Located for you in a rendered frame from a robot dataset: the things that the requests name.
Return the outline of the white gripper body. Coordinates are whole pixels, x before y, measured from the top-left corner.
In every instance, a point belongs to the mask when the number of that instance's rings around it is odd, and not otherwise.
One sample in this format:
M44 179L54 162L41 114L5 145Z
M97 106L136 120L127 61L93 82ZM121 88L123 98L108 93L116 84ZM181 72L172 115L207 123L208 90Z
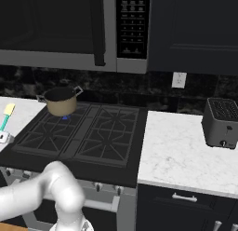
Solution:
M0 131L0 143L13 143L14 137L7 131Z

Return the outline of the tan pot with black rim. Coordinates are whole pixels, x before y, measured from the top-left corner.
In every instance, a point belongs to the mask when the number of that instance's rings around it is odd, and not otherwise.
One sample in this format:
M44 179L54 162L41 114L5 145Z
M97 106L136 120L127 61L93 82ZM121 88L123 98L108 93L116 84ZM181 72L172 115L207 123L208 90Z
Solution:
M77 97L84 91L80 86L75 88L53 88L43 95L37 95L39 102L45 102L47 110L53 116L68 116L77 107Z

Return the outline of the black gas hob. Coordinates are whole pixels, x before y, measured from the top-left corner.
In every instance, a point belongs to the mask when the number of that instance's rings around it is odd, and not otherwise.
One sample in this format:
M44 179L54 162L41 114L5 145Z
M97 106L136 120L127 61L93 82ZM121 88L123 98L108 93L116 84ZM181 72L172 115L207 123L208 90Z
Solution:
M41 172L60 161L77 179L134 187L146 120L138 107L79 102L64 118L43 108L0 152L0 166Z

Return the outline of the black and silver microwave oven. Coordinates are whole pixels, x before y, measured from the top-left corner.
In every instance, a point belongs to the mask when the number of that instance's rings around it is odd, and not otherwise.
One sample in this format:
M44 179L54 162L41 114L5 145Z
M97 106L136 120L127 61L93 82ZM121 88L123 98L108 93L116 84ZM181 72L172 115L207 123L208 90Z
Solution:
M0 0L0 64L144 74L150 0L103 0L103 11L96 66L90 0Z

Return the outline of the silver oven front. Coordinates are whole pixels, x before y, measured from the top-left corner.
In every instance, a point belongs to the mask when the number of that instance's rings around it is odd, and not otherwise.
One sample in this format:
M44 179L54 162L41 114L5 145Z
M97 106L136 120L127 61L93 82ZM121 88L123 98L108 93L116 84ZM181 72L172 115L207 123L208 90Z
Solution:
M103 183L97 192L93 182L79 180L78 183L84 189L86 199L111 203L112 198L118 196L112 184ZM120 203L117 212L83 207L83 214L94 231L135 231L136 189L123 187L118 197ZM28 231L49 231L56 221L55 202L48 196L36 211L6 220L6 223L27 227Z

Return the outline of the dark drawer front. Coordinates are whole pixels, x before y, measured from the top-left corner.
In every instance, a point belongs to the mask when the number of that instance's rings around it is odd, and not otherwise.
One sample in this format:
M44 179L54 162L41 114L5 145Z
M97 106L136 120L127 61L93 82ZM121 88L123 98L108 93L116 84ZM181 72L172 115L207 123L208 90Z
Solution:
M173 199L172 195L177 193L185 197L197 197L197 202ZM173 206L180 208L189 208L196 211L211 211L217 214L227 215L228 219L235 207L236 200L228 197L218 197L192 191L178 190L175 188L165 188L161 186L139 184L138 185L138 208L145 206Z

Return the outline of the dark base cupboard door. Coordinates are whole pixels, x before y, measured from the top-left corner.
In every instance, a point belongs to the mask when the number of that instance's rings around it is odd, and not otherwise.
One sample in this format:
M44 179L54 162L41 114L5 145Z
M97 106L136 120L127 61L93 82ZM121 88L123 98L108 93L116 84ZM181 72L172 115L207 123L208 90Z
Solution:
M220 222L224 231L227 215L167 205L138 208L137 231L213 231Z
M228 219L225 231L231 231L232 224L238 224L238 206L235 206Z

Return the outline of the grey toaster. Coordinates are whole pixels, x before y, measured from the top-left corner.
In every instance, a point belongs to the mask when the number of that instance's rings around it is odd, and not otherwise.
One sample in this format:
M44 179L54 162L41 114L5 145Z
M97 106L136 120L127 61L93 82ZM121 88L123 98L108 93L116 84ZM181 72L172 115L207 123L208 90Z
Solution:
M205 143L235 149L238 143L238 105L231 99L208 98L202 118Z

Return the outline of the white wall socket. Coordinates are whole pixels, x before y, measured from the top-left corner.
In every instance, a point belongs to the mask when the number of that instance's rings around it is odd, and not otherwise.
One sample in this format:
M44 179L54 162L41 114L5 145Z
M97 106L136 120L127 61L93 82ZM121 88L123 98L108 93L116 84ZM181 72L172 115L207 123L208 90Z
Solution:
M185 88L186 73L174 72L172 78L172 88Z

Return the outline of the dark wall cupboard door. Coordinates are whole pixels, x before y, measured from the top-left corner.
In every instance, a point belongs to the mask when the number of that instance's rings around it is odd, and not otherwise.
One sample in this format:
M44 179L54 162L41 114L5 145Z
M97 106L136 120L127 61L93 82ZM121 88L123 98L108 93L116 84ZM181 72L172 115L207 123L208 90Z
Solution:
M238 0L152 0L150 71L238 75Z

